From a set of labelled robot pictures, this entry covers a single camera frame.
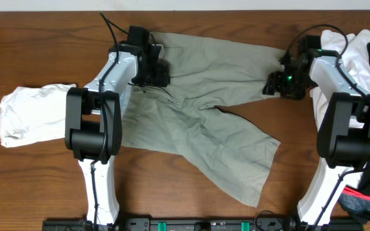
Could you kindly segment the khaki green shorts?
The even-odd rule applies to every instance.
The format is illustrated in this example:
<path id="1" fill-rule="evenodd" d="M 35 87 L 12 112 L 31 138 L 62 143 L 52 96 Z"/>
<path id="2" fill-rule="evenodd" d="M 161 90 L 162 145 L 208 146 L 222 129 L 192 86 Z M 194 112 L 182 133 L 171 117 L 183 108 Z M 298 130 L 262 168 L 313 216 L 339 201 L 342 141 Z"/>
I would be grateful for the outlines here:
<path id="1" fill-rule="evenodd" d="M 279 141 L 221 111 L 261 101 L 283 51 L 209 37 L 157 32 L 167 87 L 128 87 L 122 144 L 183 156 L 217 187 L 256 207 Z"/>

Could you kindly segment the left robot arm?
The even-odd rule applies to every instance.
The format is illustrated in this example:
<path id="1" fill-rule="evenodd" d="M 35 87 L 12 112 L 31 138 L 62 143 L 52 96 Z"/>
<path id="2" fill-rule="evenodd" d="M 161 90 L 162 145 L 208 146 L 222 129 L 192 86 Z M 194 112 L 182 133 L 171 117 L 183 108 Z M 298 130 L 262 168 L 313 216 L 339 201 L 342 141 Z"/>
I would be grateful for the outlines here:
<path id="1" fill-rule="evenodd" d="M 81 230 L 112 230 L 118 217 L 113 164 L 122 142 L 121 107 L 128 87 L 169 84 L 163 46 L 144 27 L 131 26 L 127 39 L 109 49 L 95 79 L 68 90 L 65 144 L 83 171 L 89 203 Z"/>

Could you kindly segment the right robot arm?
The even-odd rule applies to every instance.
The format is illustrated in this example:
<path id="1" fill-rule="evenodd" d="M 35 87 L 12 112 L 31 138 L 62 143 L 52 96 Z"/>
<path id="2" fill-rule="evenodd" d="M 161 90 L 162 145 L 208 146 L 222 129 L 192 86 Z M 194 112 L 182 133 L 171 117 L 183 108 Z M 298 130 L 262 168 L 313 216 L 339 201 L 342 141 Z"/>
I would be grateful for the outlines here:
<path id="1" fill-rule="evenodd" d="M 370 169 L 370 93 L 347 72 L 337 51 L 322 48 L 318 36 L 303 37 L 298 55 L 283 55 L 280 63 L 284 69 L 270 73 L 263 93 L 302 99 L 307 88 L 318 87 L 328 100 L 317 125 L 321 159 L 297 209 L 304 228 L 323 230 L 348 177 Z"/>

